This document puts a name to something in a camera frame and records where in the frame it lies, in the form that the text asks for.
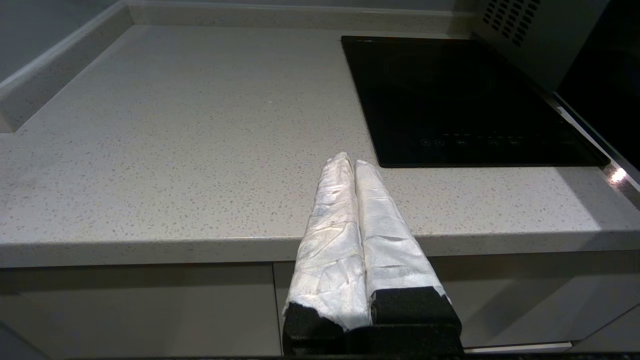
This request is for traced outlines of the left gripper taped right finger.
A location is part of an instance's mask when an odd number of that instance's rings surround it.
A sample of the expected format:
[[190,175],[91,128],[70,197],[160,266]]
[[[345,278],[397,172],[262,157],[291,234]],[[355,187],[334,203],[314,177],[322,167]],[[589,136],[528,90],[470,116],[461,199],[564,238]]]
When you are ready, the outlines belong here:
[[370,326],[355,353],[462,353],[461,321],[377,169],[355,164]]

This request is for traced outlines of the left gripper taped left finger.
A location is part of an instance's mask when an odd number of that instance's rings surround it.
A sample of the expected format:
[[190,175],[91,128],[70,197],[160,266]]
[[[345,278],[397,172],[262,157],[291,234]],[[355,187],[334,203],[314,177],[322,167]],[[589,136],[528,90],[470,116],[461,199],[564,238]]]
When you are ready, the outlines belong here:
[[285,353],[337,353],[370,325],[354,169],[339,152],[321,171],[285,306]]

